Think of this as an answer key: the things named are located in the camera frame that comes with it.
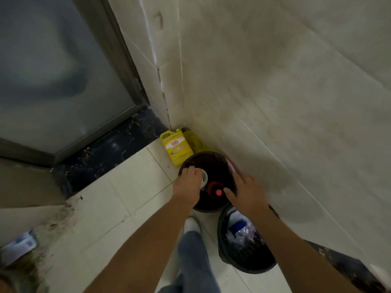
tiled wall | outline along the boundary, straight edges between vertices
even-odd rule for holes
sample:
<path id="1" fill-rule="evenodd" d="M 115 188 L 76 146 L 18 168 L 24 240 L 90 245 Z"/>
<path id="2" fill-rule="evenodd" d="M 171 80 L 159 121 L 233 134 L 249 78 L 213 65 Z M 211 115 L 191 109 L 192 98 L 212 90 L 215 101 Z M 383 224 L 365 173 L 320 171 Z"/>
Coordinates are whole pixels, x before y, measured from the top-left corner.
<path id="1" fill-rule="evenodd" d="M 167 71 L 170 119 L 261 179 L 300 236 L 391 270 L 390 1 L 140 3 L 152 44 L 141 27 L 128 38 Z"/>

plastic wrapper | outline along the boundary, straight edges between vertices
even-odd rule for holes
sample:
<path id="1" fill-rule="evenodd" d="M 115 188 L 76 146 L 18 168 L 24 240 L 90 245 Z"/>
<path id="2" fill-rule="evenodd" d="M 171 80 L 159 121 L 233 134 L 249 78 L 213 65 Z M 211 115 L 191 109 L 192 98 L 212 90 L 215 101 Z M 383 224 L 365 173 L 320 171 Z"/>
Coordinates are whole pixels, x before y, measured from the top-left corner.
<path id="1" fill-rule="evenodd" d="M 227 239 L 231 244 L 245 247 L 248 243 L 254 243 L 256 228 L 252 222 L 237 209 L 228 211 Z"/>

jeans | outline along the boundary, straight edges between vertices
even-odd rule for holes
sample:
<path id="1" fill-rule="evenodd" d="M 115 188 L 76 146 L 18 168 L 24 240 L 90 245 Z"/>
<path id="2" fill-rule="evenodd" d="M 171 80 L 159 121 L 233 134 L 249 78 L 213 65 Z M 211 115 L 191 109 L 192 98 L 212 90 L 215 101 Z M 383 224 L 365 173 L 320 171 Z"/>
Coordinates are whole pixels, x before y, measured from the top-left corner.
<path id="1" fill-rule="evenodd" d="M 163 287 L 159 293 L 220 293 L 198 232 L 185 233 L 179 243 L 178 253 L 181 273 L 172 285 Z"/>

person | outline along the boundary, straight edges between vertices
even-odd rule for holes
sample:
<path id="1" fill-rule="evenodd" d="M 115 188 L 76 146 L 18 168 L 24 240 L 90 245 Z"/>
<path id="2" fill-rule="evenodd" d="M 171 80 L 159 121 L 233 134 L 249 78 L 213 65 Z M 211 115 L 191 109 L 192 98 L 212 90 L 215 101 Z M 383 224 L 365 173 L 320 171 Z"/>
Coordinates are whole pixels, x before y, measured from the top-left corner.
<path id="1" fill-rule="evenodd" d="M 359 292 L 271 212 L 261 185 L 253 177 L 237 173 L 233 177 L 237 196 L 227 188 L 224 192 L 262 235 L 293 293 Z M 200 228 L 193 218 L 188 218 L 198 202 L 201 180 L 202 170 L 192 166 L 183 169 L 174 181 L 171 200 L 130 236 L 85 293 L 153 293 L 183 225 L 185 234 L 178 245 L 180 274 L 160 292 L 220 292 Z"/>

bottle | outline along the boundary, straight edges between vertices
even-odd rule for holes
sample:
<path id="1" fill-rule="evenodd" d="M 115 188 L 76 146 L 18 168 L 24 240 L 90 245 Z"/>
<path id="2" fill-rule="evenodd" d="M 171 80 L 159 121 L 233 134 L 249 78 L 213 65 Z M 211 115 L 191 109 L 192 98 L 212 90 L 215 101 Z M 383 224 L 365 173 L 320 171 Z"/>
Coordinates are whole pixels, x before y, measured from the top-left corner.
<path id="1" fill-rule="evenodd" d="M 162 133 L 160 139 L 174 165 L 180 166 L 188 157 L 193 155 L 193 150 L 186 142 L 180 129 L 176 132 L 170 130 Z"/>

